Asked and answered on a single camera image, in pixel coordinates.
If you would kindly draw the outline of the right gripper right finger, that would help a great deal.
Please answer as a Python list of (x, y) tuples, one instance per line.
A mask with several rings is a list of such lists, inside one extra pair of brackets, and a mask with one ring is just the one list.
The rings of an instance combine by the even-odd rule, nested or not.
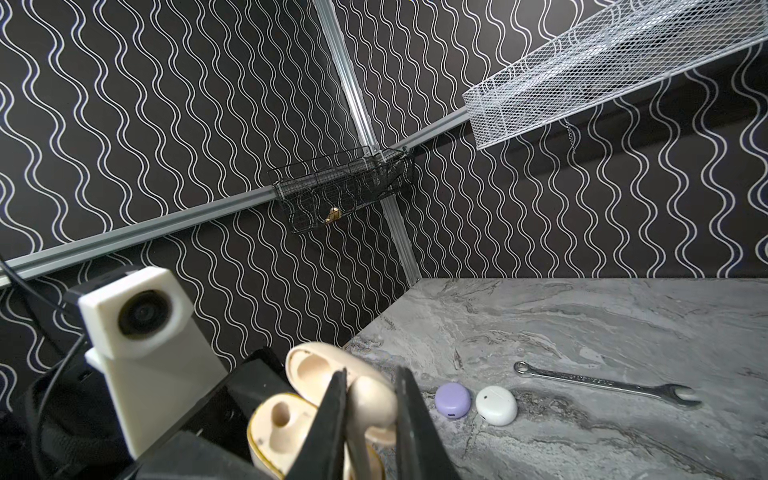
[(410, 369), (398, 366), (396, 465), (399, 479), (460, 479)]

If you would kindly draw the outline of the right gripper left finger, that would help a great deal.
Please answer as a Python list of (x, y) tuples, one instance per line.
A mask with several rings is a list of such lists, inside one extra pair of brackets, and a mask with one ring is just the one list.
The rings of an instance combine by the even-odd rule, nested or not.
[(326, 393), (286, 479), (343, 479), (347, 371), (331, 376)]

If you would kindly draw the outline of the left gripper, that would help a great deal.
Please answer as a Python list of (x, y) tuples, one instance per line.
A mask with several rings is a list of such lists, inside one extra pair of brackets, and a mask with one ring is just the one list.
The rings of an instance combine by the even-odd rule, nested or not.
[[(36, 380), (1, 415), (1, 476), (4, 479), (132, 479), (141, 466), (127, 450), (104, 376), (77, 357), (42, 397), (52, 377)], [(273, 352), (248, 356), (153, 444), (188, 432), (237, 458), (250, 459), (246, 427), (268, 397), (288, 383)]]

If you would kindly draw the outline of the purple earbud charging case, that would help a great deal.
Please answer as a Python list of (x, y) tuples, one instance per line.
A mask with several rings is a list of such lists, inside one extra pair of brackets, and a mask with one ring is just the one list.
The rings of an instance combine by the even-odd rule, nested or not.
[(448, 419), (465, 417), (471, 409), (470, 391), (460, 383), (441, 385), (434, 396), (437, 411)]

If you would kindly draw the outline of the cream earbud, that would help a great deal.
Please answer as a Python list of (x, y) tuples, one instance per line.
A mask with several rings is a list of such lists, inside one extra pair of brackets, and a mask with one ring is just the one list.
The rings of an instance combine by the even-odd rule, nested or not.
[(396, 443), (398, 400), (394, 387), (368, 376), (358, 377), (347, 392), (346, 439), (391, 447)]

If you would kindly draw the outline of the white earbud charging case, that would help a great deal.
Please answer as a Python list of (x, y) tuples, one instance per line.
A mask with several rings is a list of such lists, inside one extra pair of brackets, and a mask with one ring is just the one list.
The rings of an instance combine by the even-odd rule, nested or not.
[(501, 386), (487, 386), (476, 396), (475, 406), (480, 417), (492, 426), (507, 426), (518, 415), (518, 402), (514, 395)]

